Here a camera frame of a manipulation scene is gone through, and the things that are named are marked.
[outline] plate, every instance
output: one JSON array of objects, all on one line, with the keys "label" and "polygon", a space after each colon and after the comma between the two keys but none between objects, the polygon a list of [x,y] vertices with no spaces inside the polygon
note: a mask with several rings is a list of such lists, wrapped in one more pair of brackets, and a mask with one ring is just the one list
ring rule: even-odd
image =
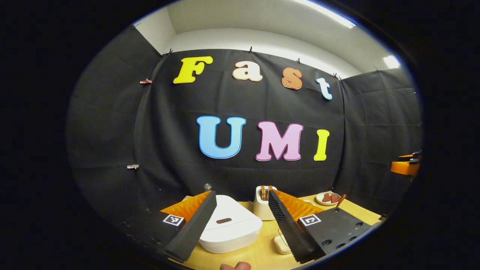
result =
[{"label": "plate", "polygon": [[341,197],[341,196],[338,195],[337,193],[333,193],[333,192],[322,192],[322,193],[319,193],[319,194],[317,195],[317,197],[315,197],[315,200],[316,200],[319,204],[323,204],[323,205],[328,205],[328,206],[336,205],[338,202],[336,202],[336,203],[333,203],[333,202],[322,202],[322,200],[324,199],[324,195],[327,194],[327,193],[335,194],[335,195],[337,195],[338,197]]}]

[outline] ceiling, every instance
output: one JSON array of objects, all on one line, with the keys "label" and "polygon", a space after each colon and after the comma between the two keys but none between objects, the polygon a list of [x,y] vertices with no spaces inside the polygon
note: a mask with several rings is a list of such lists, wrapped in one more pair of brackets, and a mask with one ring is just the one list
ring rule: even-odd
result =
[{"label": "ceiling", "polygon": [[389,53],[357,25],[345,27],[295,0],[181,0],[168,6],[177,34],[214,28],[268,31],[308,42],[361,72],[387,69]]}]

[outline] ceiling light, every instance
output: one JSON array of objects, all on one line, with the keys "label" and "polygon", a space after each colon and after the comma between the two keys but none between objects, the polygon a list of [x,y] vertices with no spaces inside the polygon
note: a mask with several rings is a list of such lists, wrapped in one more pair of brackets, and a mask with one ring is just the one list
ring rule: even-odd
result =
[{"label": "ceiling light", "polygon": [[395,56],[390,55],[387,57],[384,57],[385,64],[387,64],[388,68],[397,68],[400,66],[400,63],[396,59]]},{"label": "ceiling light", "polygon": [[345,19],[344,17],[338,15],[338,14],[335,14],[333,12],[331,12],[330,10],[324,8],[324,7],[321,7],[315,3],[312,3],[310,1],[307,1],[307,0],[295,0],[295,2],[298,2],[300,4],[304,4],[306,6],[309,6],[313,9],[315,9],[316,11],[318,12],[321,12],[325,15],[327,15],[328,17],[332,18],[333,20],[335,20],[336,22],[340,23],[340,24],[343,24],[344,26],[348,27],[348,28],[353,28],[354,26],[356,26],[356,24],[352,23],[351,21]]}]

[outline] pink letter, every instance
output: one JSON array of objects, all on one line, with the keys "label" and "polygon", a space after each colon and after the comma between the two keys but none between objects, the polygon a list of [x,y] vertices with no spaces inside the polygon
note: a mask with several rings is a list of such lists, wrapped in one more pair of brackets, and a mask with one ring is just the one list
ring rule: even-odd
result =
[{"label": "pink letter", "polygon": [[274,122],[261,121],[258,122],[258,127],[262,130],[260,153],[255,156],[258,161],[269,161],[272,159],[272,155],[269,153],[270,146],[277,160],[280,159],[287,147],[287,153],[283,156],[283,159],[299,160],[301,158],[300,133],[303,130],[301,124],[290,124],[283,137],[280,137],[280,132]]}]

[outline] blue letter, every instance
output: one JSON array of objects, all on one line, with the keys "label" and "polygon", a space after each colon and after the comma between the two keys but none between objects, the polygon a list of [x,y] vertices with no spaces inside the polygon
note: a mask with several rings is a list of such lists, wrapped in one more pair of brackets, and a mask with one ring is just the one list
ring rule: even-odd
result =
[{"label": "blue letter", "polygon": [[231,126],[230,145],[227,148],[220,148],[215,143],[216,125],[220,122],[220,118],[216,116],[200,116],[197,118],[197,123],[200,125],[198,136],[200,150],[214,159],[228,159],[240,151],[241,129],[247,120],[241,117],[229,117],[227,119],[227,123]]},{"label": "blue letter", "polygon": [[328,88],[330,87],[330,85],[323,78],[318,78],[317,82],[320,84],[320,90],[322,91],[322,95],[324,96],[324,98],[331,100],[332,94],[328,92]]}]

